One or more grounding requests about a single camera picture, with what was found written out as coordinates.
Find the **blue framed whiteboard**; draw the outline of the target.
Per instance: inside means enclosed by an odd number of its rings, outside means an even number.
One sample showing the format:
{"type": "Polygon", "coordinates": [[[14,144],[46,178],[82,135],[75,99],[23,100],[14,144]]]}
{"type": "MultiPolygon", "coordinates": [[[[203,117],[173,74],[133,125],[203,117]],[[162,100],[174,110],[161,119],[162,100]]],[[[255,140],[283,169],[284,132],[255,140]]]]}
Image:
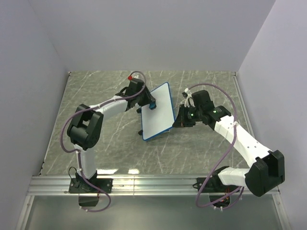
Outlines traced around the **blue framed whiteboard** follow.
{"type": "Polygon", "coordinates": [[[170,85],[165,82],[151,91],[156,108],[141,107],[142,139],[148,141],[172,128],[175,121],[170,85]]]}

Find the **blue whiteboard eraser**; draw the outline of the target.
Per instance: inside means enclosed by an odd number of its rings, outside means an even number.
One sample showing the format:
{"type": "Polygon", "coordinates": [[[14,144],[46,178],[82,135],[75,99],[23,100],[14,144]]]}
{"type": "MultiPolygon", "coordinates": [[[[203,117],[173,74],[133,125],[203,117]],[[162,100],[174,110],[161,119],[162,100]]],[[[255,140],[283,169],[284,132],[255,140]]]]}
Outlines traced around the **blue whiteboard eraser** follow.
{"type": "Polygon", "coordinates": [[[150,104],[149,104],[149,109],[150,110],[153,110],[153,109],[155,109],[156,108],[156,102],[151,102],[150,104]]]}

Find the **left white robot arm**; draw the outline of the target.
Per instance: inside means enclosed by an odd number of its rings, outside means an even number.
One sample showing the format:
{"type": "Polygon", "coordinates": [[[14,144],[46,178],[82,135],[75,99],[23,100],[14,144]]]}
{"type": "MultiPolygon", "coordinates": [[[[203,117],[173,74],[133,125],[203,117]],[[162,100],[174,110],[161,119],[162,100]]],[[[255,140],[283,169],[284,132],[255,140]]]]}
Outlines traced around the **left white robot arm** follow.
{"type": "Polygon", "coordinates": [[[80,187],[85,192],[91,193],[97,187],[97,180],[93,178],[96,175],[96,167],[92,148],[100,138],[103,122],[135,105],[140,107],[147,105],[153,110],[156,108],[156,99],[143,80],[131,77],[129,85],[112,98],[97,105],[81,104],[77,107],[67,129],[67,135],[77,152],[77,173],[83,177],[80,187]]]}

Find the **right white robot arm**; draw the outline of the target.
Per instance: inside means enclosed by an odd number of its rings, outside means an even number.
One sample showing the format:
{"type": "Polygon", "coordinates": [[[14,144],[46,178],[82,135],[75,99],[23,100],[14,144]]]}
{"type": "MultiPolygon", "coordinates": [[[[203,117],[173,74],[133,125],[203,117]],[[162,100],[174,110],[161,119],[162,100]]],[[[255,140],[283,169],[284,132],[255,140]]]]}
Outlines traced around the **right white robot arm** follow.
{"type": "Polygon", "coordinates": [[[202,182],[202,188],[222,192],[228,186],[247,187],[253,195],[260,197],[285,181],[284,155],[254,139],[225,107],[203,111],[201,107],[182,104],[173,127],[192,127],[196,122],[208,125],[224,137],[248,165],[246,169],[214,166],[211,176],[202,182]]]}

